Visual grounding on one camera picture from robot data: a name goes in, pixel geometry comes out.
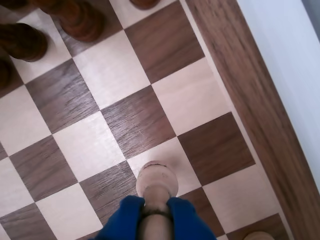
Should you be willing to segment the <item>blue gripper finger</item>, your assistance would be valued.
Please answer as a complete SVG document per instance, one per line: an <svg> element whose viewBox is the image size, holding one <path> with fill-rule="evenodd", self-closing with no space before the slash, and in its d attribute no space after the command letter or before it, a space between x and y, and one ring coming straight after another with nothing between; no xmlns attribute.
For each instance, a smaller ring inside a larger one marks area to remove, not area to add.
<svg viewBox="0 0 320 240"><path fill-rule="evenodd" d="M171 197L167 201L173 218L175 240L216 240L217 238L198 216L193 204L185 199Z"/></svg>
<svg viewBox="0 0 320 240"><path fill-rule="evenodd" d="M142 197L129 195L122 199L119 208L92 238L93 240L135 240L140 213L145 205Z"/></svg>

